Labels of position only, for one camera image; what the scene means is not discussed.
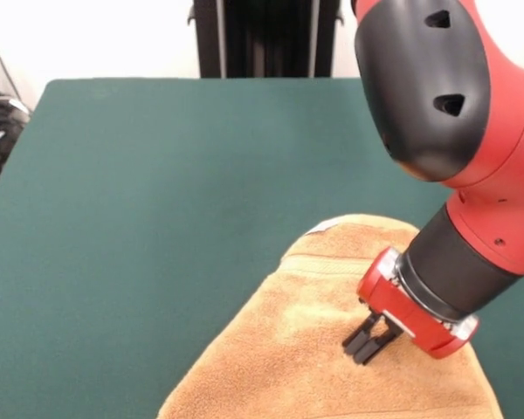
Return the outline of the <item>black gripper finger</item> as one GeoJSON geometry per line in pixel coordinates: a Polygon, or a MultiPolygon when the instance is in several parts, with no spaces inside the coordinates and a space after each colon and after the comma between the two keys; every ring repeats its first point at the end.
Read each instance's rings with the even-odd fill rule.
{"type": "Polygon", "coordinates": [[[372,329],[379,322],[381,315],[371,313],[343,342],[345,354],[356,354],[370,341],[372,329]]]}
{"type": "Polygon", "coordinates": [[[353,358],[357,365],[369,364],[386,346],[403,333],[403,329],[392,322],[388,322],[387,326],[388,329],[384,333],[374,337],[369,336],[354,352],[353,358]]]}

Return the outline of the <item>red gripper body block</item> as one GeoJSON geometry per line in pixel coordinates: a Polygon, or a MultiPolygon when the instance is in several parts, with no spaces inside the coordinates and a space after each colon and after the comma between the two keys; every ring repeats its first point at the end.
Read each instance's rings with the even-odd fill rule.
{"type": "Polygon", "coordinates": [[[384,333],[392,322],[410,336],[411,342],[435,359],[445,358],[465,345],[479,328],[479,318],[441,320],[427,312],[403,288],[400,273],[402,253],[393,247],[381,251],[360,281],[357,294],[370,313],[381,315],[371,337],[384,333]]]}

